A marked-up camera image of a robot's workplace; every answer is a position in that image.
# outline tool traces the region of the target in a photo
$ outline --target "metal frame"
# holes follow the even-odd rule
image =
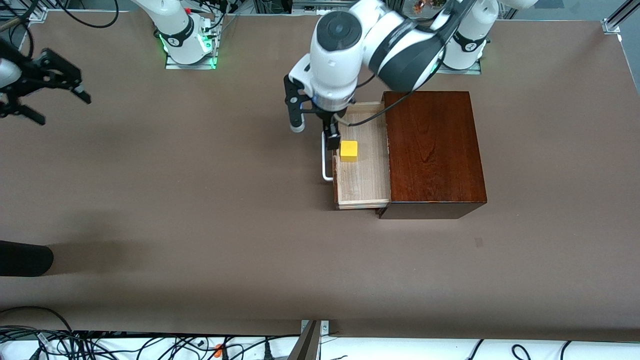
[[[627,20],[631,14],[640,8],[640,0],[625,0],[620,7],[608,18],[601,21],[605,34],[617,34],[620,32],[620,24]]]

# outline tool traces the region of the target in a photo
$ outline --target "brown wooden box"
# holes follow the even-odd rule
[[[402,96],[385,92],[377,107],[354,105],[346,120],[362,120]],[[384,116],[340,131],[343,139],[358,140],[358,162],[334,157],[339,209],[378,208],[380,218],[389,219],[446,219],[486,203],[468,92],[416,92]]]

